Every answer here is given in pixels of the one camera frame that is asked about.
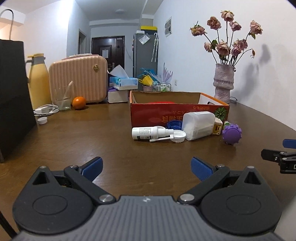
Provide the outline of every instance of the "glass cup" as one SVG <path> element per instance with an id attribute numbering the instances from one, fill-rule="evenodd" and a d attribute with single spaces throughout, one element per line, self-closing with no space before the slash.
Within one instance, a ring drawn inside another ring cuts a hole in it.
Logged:
<path id="1" fill-rule="evenodd" d="M 71 109 L 71 91 L 67 86 L 55 89 L 55 99 L 60 111 Z"/>

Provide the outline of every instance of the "doorway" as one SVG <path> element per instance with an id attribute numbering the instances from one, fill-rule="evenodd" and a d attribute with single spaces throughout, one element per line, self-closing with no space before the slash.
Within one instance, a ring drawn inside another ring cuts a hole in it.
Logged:
<path id="1" fill-rule="evenodd" d="M 118 65 L 124 68 L 124 36 L 92 38 L 91 46 L 92 54 L 99 54 L 107 60 L 109 72 Z"/>
<path id="2" fill-rule="evenodd" d="M 78 54 L 86 53 L 86 35 L 79 30 Z"/>

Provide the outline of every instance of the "red cardboard box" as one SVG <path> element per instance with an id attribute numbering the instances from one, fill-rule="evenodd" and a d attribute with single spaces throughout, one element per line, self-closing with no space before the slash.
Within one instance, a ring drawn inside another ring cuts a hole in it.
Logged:
<path id="1" fill-rule="evenodd" d="M 166 127 L 169 121 L 182 121 L 185 113 L 199 111 L 212 112 L 224 122 L 229 112 L 228 104 L 207 94 L 193 92 L 131 91 L 130 105 L 132 127 Z"/>

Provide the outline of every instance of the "blue tissue box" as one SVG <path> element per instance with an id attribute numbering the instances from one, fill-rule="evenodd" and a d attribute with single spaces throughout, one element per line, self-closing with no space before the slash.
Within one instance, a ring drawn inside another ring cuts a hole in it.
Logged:
<path id="1" fill-rule="evenodd" d="M 138 79 L 110 77 L 110 86 L 118 90 L 136 90 L 138 88 Z"/>

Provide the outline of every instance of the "white bottle cap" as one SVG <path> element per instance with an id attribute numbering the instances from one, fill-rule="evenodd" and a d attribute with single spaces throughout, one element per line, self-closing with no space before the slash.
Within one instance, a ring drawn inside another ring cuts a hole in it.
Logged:
<path id="1" fill-rule="evenodd" d="M 37 120 L 37 123 L 38 123 L 39 125 L 44 125 L 44 124 L 46 124 L 46 123 L 47 123 L 47 117 L 41 117 L 41 118 L 39 118 L 39 119 Z"/>
<path id="2" fill-rule="evenodd" d="M 158 129 L 158 137 L 167 137 L 174 134 L 173 129 Z"/>

